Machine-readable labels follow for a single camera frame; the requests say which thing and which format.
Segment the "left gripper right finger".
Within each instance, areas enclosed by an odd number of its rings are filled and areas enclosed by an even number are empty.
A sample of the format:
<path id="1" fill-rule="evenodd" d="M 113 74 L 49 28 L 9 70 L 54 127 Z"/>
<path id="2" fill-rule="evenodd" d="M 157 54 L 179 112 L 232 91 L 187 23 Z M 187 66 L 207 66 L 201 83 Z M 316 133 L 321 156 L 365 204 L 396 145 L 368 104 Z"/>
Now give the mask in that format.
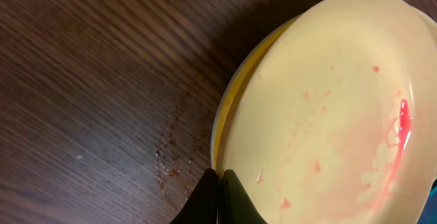
<path id="1" fill-rule="evenodd" d="M 267 224 L 253 205 L 235 171 L 224 171 L 219 189 L 220 224 Z"/>

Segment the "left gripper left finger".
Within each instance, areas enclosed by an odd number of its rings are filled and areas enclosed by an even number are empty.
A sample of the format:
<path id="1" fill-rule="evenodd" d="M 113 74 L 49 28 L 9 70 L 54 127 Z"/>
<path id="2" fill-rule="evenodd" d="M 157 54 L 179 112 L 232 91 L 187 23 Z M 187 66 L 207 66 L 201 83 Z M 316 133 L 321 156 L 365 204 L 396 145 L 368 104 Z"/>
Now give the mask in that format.
<path id="1" fill-rule="evenodd" d="M 219 202 L 219 177 L 206 169 L 185 205 L 170 224 L 216 224 Z"/>

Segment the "yellow-green plate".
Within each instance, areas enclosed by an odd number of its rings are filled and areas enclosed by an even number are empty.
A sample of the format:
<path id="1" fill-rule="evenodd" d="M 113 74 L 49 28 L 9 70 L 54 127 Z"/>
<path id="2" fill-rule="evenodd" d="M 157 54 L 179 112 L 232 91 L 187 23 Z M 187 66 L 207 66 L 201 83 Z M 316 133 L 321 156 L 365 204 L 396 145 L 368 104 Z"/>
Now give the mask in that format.
<path id="1" fill-rule="evenodd" d="M 332 20 L 332 16 L 314 16 L 305 12 L 273 31 L 243 61 L 229 82 L 216 112 L 211 138 L 211 160 L 215 169 L 224 167 L 226 143 L 238 116 L 240 102 L 245 99 L 248 89 L 263 82 L 260 76 L 263 74 L 265 61 L 291 37 L 306 29 L 323 31 Z M 322 64 L 315 70 L 304 72 L 302 62 L 294 60 L 288 67 L 291 69 L 291 79 L 270 91 L 270 94 L 280 94 L 285 100 L 275 100 L 267 96 L 262 96 L 262 100 L 290 113 L 290 122 L 294 128 L 313 128 L 316 119 L 325 114 L 329 107 L 346 106 L 346 89 L 351 84 L 350 76 L 355 73 L 352 64 L 345 67 L 334 63 Z"/>
<path id="2" fill-rule="evenodd" d="M 216 172 L 235 171 L 267 223 L 416 223 L 436 178 L 436 22 L 404 0 L 323 0 L 305 12 L 332 23 L 265 61 Z M 313 128 L 262 100 L 285 100 L 270 91 L 291 79 L 294 60 L 304 72 L 355 71 L 346 106 Z"/>

